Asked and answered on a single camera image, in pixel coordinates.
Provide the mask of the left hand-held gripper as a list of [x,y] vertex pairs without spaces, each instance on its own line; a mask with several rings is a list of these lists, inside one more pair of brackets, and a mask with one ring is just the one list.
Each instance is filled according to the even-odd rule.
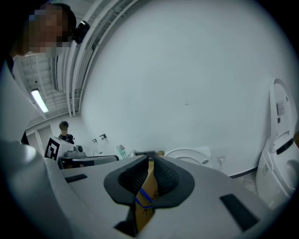
[[59,158],[71,159],[72,167],[89,167],[119,161],[116,155],[87,157],[81,145],[74,145],[50,136],[44,157],[58,161]]

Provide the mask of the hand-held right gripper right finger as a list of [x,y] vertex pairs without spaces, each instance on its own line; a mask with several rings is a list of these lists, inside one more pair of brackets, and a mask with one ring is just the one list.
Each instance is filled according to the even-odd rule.
[[159,197],[140,239],[257,238],[268,206],[227,175],[167,157],[154,159]]

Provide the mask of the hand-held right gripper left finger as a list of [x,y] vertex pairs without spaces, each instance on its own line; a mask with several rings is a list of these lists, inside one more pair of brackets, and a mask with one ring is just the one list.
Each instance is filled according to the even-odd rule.
[[84,174],[68,185],[90,213],[84,219],[102,237],[135,237],[139,233],[136,210],[145,215],[141,199],[136,196],[148,176],[148,157],[137,156],[123,161],[62,170],[70,178]]

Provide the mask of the white smart toilet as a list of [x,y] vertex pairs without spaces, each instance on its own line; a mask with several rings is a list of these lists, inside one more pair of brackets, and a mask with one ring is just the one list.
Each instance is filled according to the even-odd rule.
[[293,196],[299,185],[299,147],[294,132],[286,132],[269,146],[269,139],[260,155],[256,173],[256,189],[269,208],[275,209]]

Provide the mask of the white labelled toilet lid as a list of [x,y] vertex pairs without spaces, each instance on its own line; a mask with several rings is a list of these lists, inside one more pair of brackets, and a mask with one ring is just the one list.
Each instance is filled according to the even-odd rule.
[[279,78],[270,86],[271,134],[270,152],[274,152],[293,138],[298,114],[286,84]]

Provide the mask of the green bottle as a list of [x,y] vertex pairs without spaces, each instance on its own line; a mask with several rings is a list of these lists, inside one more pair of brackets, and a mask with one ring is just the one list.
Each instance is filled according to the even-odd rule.
[[122,159],[126,159],[128,157],[125,151],[125,147],[123,145],[117,145],[116,148]]

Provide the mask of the large cardboard box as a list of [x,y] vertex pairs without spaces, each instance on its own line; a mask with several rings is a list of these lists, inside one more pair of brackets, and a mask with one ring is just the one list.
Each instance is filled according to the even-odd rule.
[[154,177],[154,162],[149,161],[147,178],[135,197],[135,222],[137,232],[140,232],[153,217],[153,202],[158,198],[159,190]]

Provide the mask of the ceiling tube light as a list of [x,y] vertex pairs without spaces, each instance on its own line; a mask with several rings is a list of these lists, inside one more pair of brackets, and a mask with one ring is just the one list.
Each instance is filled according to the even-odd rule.
[[38,89],[33,89],[31,91],[31,95],[34,98],[37,105],[39,106],[39,108],[42,110],[42,112],[47,113],[49,110],[48,110],[45,102],[43,101],[43,98],[41,97],[41,94],[40,94],[39,90]]

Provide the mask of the white ceiling pipes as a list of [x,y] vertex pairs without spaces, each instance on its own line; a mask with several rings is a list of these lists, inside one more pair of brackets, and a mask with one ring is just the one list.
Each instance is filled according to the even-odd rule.
[[80,113],[85,85],[100,46],[116,23],[140,0],[95,0],[83,15],[90,29],[81,44],[73,40],[65,53],[64,80],[69,116]]

